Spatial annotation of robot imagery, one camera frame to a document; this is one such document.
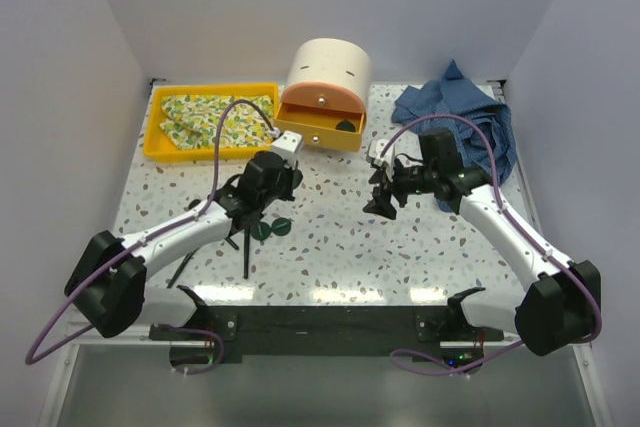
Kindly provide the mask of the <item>round cream drawer organizer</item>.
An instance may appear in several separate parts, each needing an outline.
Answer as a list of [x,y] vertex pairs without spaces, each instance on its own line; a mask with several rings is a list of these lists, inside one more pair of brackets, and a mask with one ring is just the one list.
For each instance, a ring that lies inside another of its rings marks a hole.
[[[334,38],[309,40],[294,56],[274,125],[301,134],[309,146],[356,152],[367,123],[371,82],[372,61],[361,47]],[[357,131],[337,130],[342,120]]]

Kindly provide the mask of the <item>yellow plastic tray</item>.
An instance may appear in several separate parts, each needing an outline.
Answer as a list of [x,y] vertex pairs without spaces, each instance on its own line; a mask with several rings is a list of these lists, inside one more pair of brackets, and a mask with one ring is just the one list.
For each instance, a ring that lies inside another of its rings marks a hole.
[[279,100],[279,88],[275,83],[157,87],[150,97],[151,107],[144,138],[143,151],[147,157],[164,163],[211,160],[215,154],[225,160],[246,159],[258,151],[266,149],[271,142],[270,139],[263,147],[221,148],[214,146],[210,149],[179,150],[160,129],[160,123],[166,119],[161,110],[161,98],[184,94],[236,96],[237,99],[246,99],[258,104],[268,118],[273,117]]

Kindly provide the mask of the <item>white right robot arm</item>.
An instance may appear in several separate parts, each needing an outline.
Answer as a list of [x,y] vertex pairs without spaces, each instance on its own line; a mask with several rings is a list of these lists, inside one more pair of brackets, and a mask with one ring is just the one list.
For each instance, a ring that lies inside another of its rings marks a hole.
[[538,356],[592,340],[602,327],[598,269],[556,250],[505,200],[487,172],[464,166],[449,130],[432,129],[419,144],[422,157],[410,166],[389,141],[369,144],[373,191],[364,212],[393,220],[409,196],[431,194],[490,242],[521,285],[516,295],[476,287],[450,297],[448,333],[459,340],[480,328],[514,333]]

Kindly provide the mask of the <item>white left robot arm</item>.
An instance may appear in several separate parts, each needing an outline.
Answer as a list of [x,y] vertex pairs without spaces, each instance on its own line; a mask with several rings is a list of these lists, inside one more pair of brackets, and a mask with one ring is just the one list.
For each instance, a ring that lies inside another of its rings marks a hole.
[[192,251],[250,230],[274,201],[292,200],[302,179],[297,165],[292,151],[261,151],[243,173],[185,214],[123,237],[95,235],[66,296],[104,338],[135,324],[168,325],[185,339],[200,337],[207,327],[202,299],[189,288],[153,288],[148,280]]

